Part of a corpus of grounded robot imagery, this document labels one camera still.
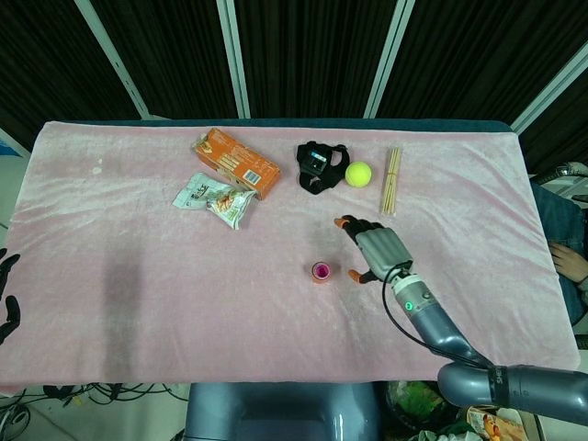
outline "cracker box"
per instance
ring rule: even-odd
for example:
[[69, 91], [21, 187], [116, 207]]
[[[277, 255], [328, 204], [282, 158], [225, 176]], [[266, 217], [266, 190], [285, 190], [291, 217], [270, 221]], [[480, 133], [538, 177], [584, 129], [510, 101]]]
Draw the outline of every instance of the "cracker box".
[[265, 199], [279, 179], [276, 164], [221, 130], [211, 129], [203, 140], [197, 142], [194, 150], [204, 164], [233, 184], [255, 190], [259, 199]]

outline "bundle of wooden sticks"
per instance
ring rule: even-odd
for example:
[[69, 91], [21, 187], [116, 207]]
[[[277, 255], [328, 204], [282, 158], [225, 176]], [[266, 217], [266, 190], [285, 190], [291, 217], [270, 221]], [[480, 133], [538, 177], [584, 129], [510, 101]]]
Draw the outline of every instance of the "bundle of wooden sticks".
[[396, 189], [400, 168], [401, 149], [394, 147], [390, 149], [390, 161], [388, 162], [388, 173], [384, 183], [381, 214], [394, 214], [396, 211]]

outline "tennis ball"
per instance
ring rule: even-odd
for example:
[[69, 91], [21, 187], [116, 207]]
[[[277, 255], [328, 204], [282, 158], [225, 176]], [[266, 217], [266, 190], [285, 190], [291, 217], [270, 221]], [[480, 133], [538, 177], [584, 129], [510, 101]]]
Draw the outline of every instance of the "tennis ball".
[[351, 187], [365, 187], [370, 179], [371, 168], [366, 163], [351, 163], [345, 170], [345, 181]]

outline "food bag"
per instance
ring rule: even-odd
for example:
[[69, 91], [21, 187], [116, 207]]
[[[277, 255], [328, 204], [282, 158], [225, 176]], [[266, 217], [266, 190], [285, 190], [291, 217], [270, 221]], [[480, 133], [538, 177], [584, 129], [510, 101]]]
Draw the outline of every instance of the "food bag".
[[175, 197], [174, 206], [179, 209], [208, 209], [231, 228], [239, 230], [239, 221], [254, 195], [253, 190], [237, 190], [203, 173], [196, 173]]

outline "snack bag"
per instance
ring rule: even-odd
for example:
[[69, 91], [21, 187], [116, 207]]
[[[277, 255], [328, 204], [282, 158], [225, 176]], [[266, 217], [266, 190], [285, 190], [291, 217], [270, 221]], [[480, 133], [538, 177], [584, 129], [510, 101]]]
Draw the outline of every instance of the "snack bag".
[[467, 421], [484, 440], [527, 441], [528, 439], [522, 424], [505, 420], [475, 407], [468, 409]]
[[237, 190], [203, 173], [196, 173], [175, 197], [174, 206], [179, 209], [209, 209], [231, 228], [239, 230], [239, 221], [254, 195], [253, 190]]
[[232, 184], [255, 190], [259, 199], [265, 199], [279, 179], [280, 171], [276, 164], [221, 130], [211, 129], [196, 143], [194, 150], [200, 161]]

